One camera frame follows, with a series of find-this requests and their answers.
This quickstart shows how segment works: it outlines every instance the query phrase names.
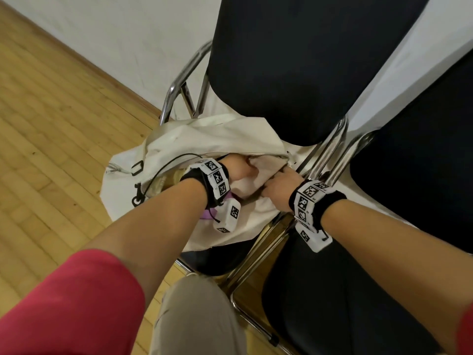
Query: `forearm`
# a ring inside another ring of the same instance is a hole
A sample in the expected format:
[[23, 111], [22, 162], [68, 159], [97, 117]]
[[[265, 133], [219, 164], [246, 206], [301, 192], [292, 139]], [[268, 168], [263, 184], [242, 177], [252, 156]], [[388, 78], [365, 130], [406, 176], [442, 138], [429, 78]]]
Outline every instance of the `forearm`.
[[473, 300], [468, 254], [348, 200], [330, 206], [322, 226], [446, 351], [455, 353], [458, 323]]
[[118, 257], [149, 304], [207, 204], [204, 186], [186, 179], [133, 209], [86, 245]]

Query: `black chair seat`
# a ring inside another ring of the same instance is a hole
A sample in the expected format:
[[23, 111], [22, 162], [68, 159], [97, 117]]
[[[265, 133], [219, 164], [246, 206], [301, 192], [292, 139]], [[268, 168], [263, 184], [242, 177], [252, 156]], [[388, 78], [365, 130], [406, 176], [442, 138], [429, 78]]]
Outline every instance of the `black chair seat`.
[[421, 230], [473, 253], [473, 52], [351, 162], [357, 185]]
[[291, 234], [263, 288], [274, 329], [308, 355], [434, 355], [429, 332], [336, 241], [314, 253]]
[[201, 251], [184, 252], [181, 253], [181, 259], [192, 270], [208, 276], [227, 274], [245, 259], [257, 238]]
[[429, 0], [222, 0], [209, 61], [216, 95], [285, 141], [322, 141]]

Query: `wooden baseboard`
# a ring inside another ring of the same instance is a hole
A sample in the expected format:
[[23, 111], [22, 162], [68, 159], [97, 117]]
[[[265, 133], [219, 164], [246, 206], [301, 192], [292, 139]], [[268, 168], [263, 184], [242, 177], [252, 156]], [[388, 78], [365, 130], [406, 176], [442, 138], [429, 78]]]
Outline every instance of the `wooden baseboard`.
[[86, 59], [84, 56], [81, 54], [77, 53], [74, 51], [72, 48], [70, 48], [68, 45], [65, 43], [59, 41], [57, 38], [55, 38], [53, 35], [51, 35], [48, 31], [42, 29], [40, 26], [38, 26], [36, 23], [31, 21], [29, 18], [25, 17], [22, 15], [20, 12], [16, 11], [13, 7], [8, 5], [5, 1], [0, 0], [0, 7], [14, 13], [17, 15], [19, 18], [21, 18], [24, 22], [28, 23], [31, 25], [34, 29], [38, 31], [39, 34], [43, 35], [46, 37], [49, 41], [53, 42], [56, 46], [60, 47], [64, 51], [66, 51], [70, 56], [72, 56], [74, 59], [88, 67], [90, 70], [92, 70], [94, 73], [96, 73], [99, 77], [110, 83], [113, 87], [127, 95], [130, 99], [133, 101], [141, 104], [144, 108], [149, 110], [151, 113], [156, 115], [156, 117], [159, 119], [159, 116], [161, 115], [161, 110], [157, 108], [156, 106], [152, 105], [150, 102], [146, 101], [143, 97], [140, 95], [136, 94], [133, 92], [131, 89], [129, 89], [127, 86], [125, 86], [123, 83], [119, 82], [117, 79], [114, 77], [110, 76], [108, 73], [103, 71], [101, 68], [97, 67], [94, 65], [92, 62], [90, 62], [88, 59]]

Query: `person's right hand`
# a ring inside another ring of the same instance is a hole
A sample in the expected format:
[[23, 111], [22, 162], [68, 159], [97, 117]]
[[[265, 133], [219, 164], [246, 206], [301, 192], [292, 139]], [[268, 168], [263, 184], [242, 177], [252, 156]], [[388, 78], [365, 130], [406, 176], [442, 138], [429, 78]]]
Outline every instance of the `person's right hand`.
[[293, 191], [300, 186], [304, 178], [290, 167], [284, 167], [273, 178], [264, 184], [263, 197], [271, 199], [273, 204], [282, 212], [291, 212], [289, 197]]

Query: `black wristband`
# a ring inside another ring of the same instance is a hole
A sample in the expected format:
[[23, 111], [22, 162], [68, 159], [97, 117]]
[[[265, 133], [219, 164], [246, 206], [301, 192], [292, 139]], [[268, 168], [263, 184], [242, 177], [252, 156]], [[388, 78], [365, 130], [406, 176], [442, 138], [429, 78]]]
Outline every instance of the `black wristband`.
[[[223, 173], [225, 174], [227, 179], [230, 179], [227, 167], [225, 167], [225, 165], [223, 165], [220, 162], [219, 164], [222, 166]], [[210, 185], [207, 176], [200, 169], [192, 168], [189, 172], [187, 172], [181, 177], [180, 181], [183, 181], [184, 179], [189, 179], [189, 178], [198, 180], [204, 186], [205, 192], [207, 193], [207, 206], [205, 207], [205, 209], [215, 208], [219, 205], [222, 205], [223, 199], [225, 198], [226, 194], [218, 199], [215, 199], [212, 186]]]
[[[305, 180], [302, 182], [291, 194], [291, 197], [289, 197], [289, 207], [292, 209], [294, 212], [294, 202], [296, 200], [296, 195], [298, 193], [298, 190], [305, 184], [310, 182], [310, 180]], [[322, 199], [320, 199], [318, 202], [315, 203], [314, 209], [312, 211], [312, 219], [313, 223], [311, 224], [317, 231], [322, 230], [322, 225], [320, 224], [320, 221], [322, 219], [323, 214], [325, 211], [330, 207], [332, 204], [335, 202], [338, 202], [342, 199], [346, 199], [346, 195], [343, 194], [340, 191], [333, 191], [332, 193], [325, 194]]]

